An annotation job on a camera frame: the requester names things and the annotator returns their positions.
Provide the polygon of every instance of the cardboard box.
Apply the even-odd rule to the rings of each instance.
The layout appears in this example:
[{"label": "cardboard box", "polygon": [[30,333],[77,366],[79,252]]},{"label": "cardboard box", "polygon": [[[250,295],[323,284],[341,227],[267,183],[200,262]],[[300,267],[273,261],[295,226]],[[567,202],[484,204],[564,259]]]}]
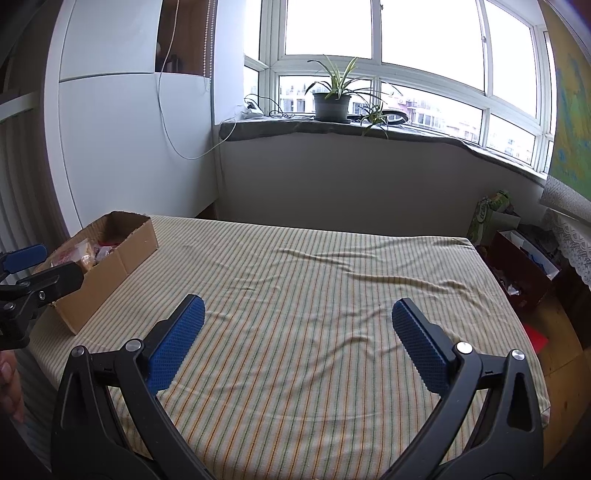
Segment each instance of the cardboard box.
[{"label": "cardboard box", "polygon": [[[544,270],[536,265],[521,248],[541,264]],[[507,294],[511,306],[518,313],[534,309],[548,292],[552,280],[559,272],[542,252],[515,230],[495,234],[486,255],[486,263],[489,267],[501,270],[507,279],[521,290],[519,295]]]},{"label": "cardboard box", "polygon": [[53,304],[73,333],[78,333],[127,276],[158,248],[150,217],[137,213],[111,212],[70,238],[36,271],[49,268],[53,258],[85,238],[120,245],[85,274],[80,290]]}]

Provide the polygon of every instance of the mattress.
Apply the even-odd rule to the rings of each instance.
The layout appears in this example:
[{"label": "mattress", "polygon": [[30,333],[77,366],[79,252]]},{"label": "mattress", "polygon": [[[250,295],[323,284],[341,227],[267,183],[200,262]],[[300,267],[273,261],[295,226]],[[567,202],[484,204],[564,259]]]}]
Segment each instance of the mattress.
[{"label": "mattress", "polygon": [[[119,349],[143,338],[185,295],[201,296],[205,326],[158,399],[217,478],[383,474],[439,400],[392,328],[392,305],[402,297],[479,352],[523,350],[547,422],[538,359],[468,240],[162,216],[153,222],[158,251],[77,336],[47,309],[31,351],[57,386],[74,346]],[[131,445],[146,454],[120,391],[112,397]],[[461,453],[483,399],[475,397],[447,458]]]}]

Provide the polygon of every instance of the cable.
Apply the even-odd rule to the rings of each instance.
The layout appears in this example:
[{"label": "cable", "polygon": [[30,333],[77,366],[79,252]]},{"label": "cable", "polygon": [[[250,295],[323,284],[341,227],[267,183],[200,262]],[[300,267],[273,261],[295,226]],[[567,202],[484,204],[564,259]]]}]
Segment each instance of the cable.
[{"label": "cable", "polygon": [[244,99],[245,99],[245,100],[249,100],[250,102],[254,102],[254,103],[256,103],[256,106],[257,106],[257,107],[259,107],[259,110],[261,110],[261,111],[262,111],[262,108],[261,108],[261,107],[258,105],[258,103],[257,103],[257,102],[255,102],[253,99],[251,99],[251,98],[248,98],[248,97],[250,97],[251,95],[256,95],[256,96],[257,96],[258,98],[260,98],[260,99],[261,99],[261,98],[264,98],[264,99],[266,99],[266,100],[270,100],[270,101],[271,101],[271,102],[273,102],[275,105],[277,105],[277,110],[271,110],[271,111],[269,112],[269,116],[271,116],[271,115],[273,114],[273,112],[277,112],[279,115],[281,115],[281,117],[282,117],[282,118],[294,118],[294,117],[296,116],[294,113],[285,113],[285,112],[284,112],[284,111],[281,109],[281,106],[279,105],[279,103],[277,103],[277,102],[276,102],[275,100],[273,100],[272,98],[269,98],[269,97],[265,97],[265,96],[259,95],[258,93],[249,93],[248,95],[246,95],[246,96],[244,97]]},{"label": "cable", "polygon": [[230,133],[228,134],[228,136],[226,138],[224,138],[221,142],[217,143],[212,148],[210,148],[209,150],[207,150],[205,153],[203,153],[203,154],[201,154],[201,155],[199,155],[198,157],[195,157],[195,158],[185,157],[182,153],[180,153],[176,149],[176,147],[173,144],[173,141],[170,139],[170,136],[168,134],[168,129],[166,128],[166,122],[164,121],[164,113],[162,112],[162,103],[160,102],[160,82],[162,81],[162,74],[164,73],[164,68],[166,66],[166,61],[168,60],[168,57],[170,55],[170,50],[172,50],[172,48],[173,48],[174,34],[177,31],[177,16],[178,16],[178,6],[179,6],[179,4],[180,4],[180,0],[177,0],[177,8],[174,11],[173,34],[170,37],[170,45],[168,45],[168,51],[166,52],[166,56],[164,57],[164,62],[162,63],[162,68],[160,69],[160,76],[158,77],[158,86],[156,88],[156,90],[157,90],[157,96],[158,96],[158,110],[160,111],[160,119],[162,120],[162,126],[164,127],[164,133],[166,134],[166,138],[168,138],[168,142],[170,143],[170,146],[177,153],[177,155],[179,157],[183,157],[185,160],[198,160],[201,157],[204,157],[205,155],[207,155],[208,153],[210,153],[215,148],[219,147],[228,138],[230,138],[230,136],[234,133],[234,129],[236,128],[236,125],[238,124],[238,120],[236,118],[236,115],[234,115],[233,117],[226,118],[224,121],[222,121],[222,123],[225,123],[225,122],[227,122],[229,120],[234,119],[234,126],[232,127],[232,130],[230,130]]}]

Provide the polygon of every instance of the red paper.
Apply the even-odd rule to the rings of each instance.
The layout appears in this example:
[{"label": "red paper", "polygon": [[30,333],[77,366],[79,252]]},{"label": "red paper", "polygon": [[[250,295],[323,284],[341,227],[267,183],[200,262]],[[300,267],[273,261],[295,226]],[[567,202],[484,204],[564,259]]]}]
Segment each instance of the red paper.
[{"label": "red paper", "polygon": [[525,329],[525,332],[527,333],[527,336],[529,337],[530,342],[534,347],[534,352],[540,353],[542,348],[544,348],[546,346],[546,343],[548,343],[548,339],[540,332],[538,332],[535,328],[527,325],[526,323],[523,324],[523,328]]}]

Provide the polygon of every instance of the map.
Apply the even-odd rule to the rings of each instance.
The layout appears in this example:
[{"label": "map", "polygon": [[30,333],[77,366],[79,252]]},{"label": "map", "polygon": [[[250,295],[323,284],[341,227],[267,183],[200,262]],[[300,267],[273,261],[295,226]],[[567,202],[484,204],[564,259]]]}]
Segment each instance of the map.
[{"label": "map", "polygon": [[591,65],[562,20],[540,2],[556,63],[558,109],[550,175],[591,200]]}]

